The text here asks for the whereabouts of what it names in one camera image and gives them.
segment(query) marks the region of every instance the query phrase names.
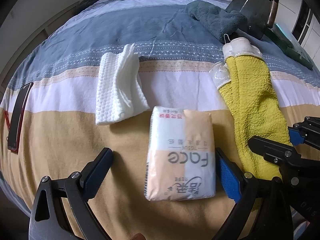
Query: gray blanket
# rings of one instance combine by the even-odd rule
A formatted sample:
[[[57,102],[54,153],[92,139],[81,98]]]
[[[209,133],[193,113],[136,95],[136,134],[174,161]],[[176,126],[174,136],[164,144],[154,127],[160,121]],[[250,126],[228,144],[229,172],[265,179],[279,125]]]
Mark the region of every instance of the gray blanket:
[[[186,6],[186,14],[198,20],[220,42],[223,35],[231,35],[238,28],[247,24],[247,18],[237,11],[230,13],[205,1],[194,1]]]

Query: bedspread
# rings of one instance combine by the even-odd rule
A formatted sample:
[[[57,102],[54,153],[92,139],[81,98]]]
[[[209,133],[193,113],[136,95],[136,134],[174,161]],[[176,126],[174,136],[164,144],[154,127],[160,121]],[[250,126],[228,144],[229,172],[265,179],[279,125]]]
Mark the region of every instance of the bedspread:
[[[222,44],[200,22],[185,14],[195,0],[100,0],[53,33],[19,66],[0,105],[0,186],[30,215],[40,179],[67,177],[92,161],[103,147],[114,164],[89,205],[113,239],[137,232],[147,239],[211,239],[234,202],[218,185],[214,198],[148,202],[143,195],[148,151],[147,111],[122,122],[95,125],[95,97],[101,56],[135,43],[139,76],[149,106],[209,111],[215,145],[242,168],[234,120],[209,71],[223,61]],[[226,8],[231,0],[203,0]],[[270,40],[245,33],[263,53],[280,110],[288,125],[320,113],[320,78],[286,57]],[[19,154],[7,149],[3,111],[11,113],[19,88],[34,82],[26,104]],[[300,146],[304,157],[319,152]],[[72,228],[81,235],[70,206]],[[247,223],[244,234],[250,229]]]

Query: white fabric stripe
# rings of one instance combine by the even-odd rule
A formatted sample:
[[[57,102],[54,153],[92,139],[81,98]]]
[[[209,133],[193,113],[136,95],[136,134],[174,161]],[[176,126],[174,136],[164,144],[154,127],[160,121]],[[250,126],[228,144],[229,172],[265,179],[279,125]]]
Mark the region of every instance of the white fabric stripe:
[[[58,31],[60,32],[60,31],[66,30],[85,19],[95,17],[97,15],[101,15],[107,12],[130,9],[130,8],[146,7],[146,6],[187,5],[188,3],[191,3],[193,1],[197,1],[197,0],[124,0],[124,1],[119,0],[119,1],[114,1],[106,5],[103,5],[99,8],[92,9],[88,12],[84,12],[84,13],[78,14],[77,16],[72,17],[62,27],[60,27]],[[227,8],[228,6],[228,3],[222,3],[219,1],[213,1],[213,0],[201,0],[201,1],[212,3],[223,9]]]
[[[210,111],[228,109],[208,72],[156,71],[139,73],[142,91],[154,106]],[[279,106],[320,105],[320,89],[309,84],[272,78]],[[98,77],[73,77],[49,86],[32,88],[26,110],[95,113]],[[7,89],[0,107],[12,113],[16,96]]]

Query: folded white cloth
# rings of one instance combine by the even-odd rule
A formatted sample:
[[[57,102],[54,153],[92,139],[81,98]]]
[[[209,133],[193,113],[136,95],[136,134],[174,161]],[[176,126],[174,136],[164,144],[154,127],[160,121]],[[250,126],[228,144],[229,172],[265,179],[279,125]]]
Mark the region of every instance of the folded white cloth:
[[[96,124],[122,121],[149,109],[138,77],[139,56],[134,44],[123,52],[108,52],[101,58],[96,97]]]

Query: brown wooden handle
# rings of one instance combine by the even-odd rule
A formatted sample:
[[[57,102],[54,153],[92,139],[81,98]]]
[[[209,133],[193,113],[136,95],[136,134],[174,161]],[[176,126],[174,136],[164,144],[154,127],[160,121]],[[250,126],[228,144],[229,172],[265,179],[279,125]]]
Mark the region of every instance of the brown wooden handle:
[[[269,17],[266,22],[266,26],[269,29],[273,28],[273,24],[275,23],[277,12],[278,12],[278,7],[279,7],[279,0],[272,0],[271,6],[270,6]]]

